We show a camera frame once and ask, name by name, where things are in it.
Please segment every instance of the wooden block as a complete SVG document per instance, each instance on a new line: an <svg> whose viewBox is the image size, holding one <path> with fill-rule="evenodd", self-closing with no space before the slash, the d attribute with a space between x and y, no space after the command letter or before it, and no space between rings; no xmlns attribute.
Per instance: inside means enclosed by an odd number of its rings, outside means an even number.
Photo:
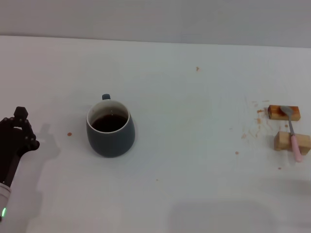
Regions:
<svg viewBox="0 0 311 233"><path fill-rule="evenodd" d="M311 137L309 135L295 134L302 155L308 154L311 149ZM292 150L291 134L279 131L274 138L275 150Z"/></svg>
<svg viewBox="0 0 311 233"><path fill-rule="evenodd" d="M300 120L299 108L297 106L290 106L290 108L294 111L292 121ZM281 110L281 105L270 105L268 114L271 120L288 120L288 116Z"/></svg>

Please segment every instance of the metal spoon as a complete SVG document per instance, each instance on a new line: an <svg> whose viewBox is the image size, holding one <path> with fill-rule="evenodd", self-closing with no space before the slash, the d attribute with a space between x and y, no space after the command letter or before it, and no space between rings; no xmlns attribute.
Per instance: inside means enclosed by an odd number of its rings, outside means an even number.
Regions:
<svg viewBox="0 0 311 233"><path fill-rule="evenodd" d="M294 157L296 162L300 163L302 162L302 155L299 150L299 146L297 143L297 139L294 133L293 125L292 125L292 114L293 110L289 106L281 106L281 110L283 113L285 113L288 116L288 123L290 125L290 130L291 130L291 142L292 142L292 149L294 152Z"/></svg>

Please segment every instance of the mug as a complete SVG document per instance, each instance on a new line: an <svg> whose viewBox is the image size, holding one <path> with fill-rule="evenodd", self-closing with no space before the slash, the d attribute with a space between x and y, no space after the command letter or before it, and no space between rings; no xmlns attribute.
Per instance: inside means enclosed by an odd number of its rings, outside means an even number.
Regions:
<svg viewBox="0 0 311 233"><path fill-rule="evenodd" d="M126 153L131 148L135 140L135 128L130 112L122 103L111 100L109 94L104 94L102 99L87 113L87 137L90 145L98 154L113 158ZM101 132L92 127L92 124L99 118L113 114L127 119L120 129L113 132Z"/></svg>

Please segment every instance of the table surface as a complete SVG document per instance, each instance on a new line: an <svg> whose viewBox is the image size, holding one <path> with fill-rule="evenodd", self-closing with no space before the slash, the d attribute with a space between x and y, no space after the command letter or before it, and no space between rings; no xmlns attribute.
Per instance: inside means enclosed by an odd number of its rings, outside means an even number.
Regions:
<svg viewBox="0 0 311 233"><path fill-rule="evenodd" d="M309 233L310 155L274 151L287 122L257 110L299 106L311 134L310 64L311 49L1 36L0 118L25 106L41 143L1 233ZM114 159L86 136L104 93L137 133Z"/></svg>

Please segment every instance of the mug handle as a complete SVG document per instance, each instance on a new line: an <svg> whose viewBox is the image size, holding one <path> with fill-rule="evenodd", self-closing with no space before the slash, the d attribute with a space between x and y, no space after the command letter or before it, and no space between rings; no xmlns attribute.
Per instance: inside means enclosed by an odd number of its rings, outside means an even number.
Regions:
<svg viewBox="0 0 311 233"><path fill-rule="evenodd" d="M102 99L103 99L103 100L109 100L109 99L111 99L111 98L110 98L110 95L109 95L109 94L103 94L103 95L102 95Z"/></svg>

